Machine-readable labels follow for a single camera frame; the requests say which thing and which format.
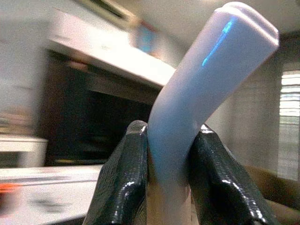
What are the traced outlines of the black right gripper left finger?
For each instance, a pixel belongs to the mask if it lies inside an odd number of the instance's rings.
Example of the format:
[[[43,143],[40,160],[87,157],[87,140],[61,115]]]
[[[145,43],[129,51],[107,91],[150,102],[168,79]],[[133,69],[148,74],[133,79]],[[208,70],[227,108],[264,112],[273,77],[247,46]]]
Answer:
[[[147,225],[147,123],[135,120],[102,166],[82,225]]]

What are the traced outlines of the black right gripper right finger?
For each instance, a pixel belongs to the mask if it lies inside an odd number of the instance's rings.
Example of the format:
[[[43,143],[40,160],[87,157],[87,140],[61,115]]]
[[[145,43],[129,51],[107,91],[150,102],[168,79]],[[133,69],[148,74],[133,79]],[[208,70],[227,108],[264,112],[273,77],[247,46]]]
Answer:
[[[199,225],[280,225],[248,172],[207,125],[188,159]]]

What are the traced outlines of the white plastic broom handle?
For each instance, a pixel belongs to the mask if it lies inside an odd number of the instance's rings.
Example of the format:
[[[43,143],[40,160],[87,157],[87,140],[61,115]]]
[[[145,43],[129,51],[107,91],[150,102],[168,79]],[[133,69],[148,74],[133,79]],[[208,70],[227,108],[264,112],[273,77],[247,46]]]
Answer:
[[[163,225],[183,225],[188,151],[204,122],[279,46],[278,30],[249,5],[217,8],[162,88],[148,121]]]

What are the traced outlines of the large black television screen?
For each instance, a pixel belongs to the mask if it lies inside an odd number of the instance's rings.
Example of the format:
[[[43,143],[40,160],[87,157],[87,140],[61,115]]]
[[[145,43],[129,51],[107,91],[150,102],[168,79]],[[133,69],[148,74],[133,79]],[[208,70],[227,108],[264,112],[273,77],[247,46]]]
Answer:
[[[45,166],[95,165],[108,160],[134,120],[147,122],[161,86],[52,50],[37,135],[47,140]]]

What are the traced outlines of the white low cabinet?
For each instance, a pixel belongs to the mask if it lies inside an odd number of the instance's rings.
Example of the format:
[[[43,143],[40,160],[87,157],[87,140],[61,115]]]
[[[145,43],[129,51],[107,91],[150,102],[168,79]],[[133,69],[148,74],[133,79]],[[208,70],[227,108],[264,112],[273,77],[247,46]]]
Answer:
[[[0,225],[82,225],[101,165],[43,165],[47,140],[0,134]]]

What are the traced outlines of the window with white blinds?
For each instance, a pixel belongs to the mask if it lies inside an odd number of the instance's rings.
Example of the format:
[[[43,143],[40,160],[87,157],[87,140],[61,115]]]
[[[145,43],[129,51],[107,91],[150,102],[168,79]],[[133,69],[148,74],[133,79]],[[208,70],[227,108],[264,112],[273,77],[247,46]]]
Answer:
[[[284,71],[279,101],[279,177],[298,181],[300,177],[300,70]]]

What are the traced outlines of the blue box on shelf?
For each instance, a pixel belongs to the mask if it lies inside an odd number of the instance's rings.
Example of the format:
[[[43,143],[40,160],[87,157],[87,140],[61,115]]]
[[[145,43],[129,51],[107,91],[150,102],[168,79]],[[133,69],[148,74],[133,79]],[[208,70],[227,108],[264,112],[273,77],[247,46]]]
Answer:
[[[156,50],[156,37],[156,29],[145,21],[141,21],[136,29],[136,48],[144,53],[154,55]]]

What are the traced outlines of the white air conditioner unit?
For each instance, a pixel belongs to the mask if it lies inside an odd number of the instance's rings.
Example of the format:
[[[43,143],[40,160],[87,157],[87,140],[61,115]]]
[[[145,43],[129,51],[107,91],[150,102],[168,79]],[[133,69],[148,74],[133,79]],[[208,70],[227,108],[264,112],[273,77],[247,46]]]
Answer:
[[[135,19],[136,16],[125,9],[120,4],[112,0],[74,0],[79,4],[85,6],[86,8],[92,10],[93,12],[104,15],[105,13],[113,15],[119,19],[131,20]]]

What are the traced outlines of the white wall shelf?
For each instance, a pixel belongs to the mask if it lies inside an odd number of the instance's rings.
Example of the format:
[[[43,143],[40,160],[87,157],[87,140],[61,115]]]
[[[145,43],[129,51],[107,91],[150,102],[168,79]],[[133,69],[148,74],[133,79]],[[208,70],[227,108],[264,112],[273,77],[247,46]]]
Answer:
[[[168,83],[175,68],[128,43],[128,35],[102,30],[82,19],[54,10],[49,49],[120,76],[157,86]]]

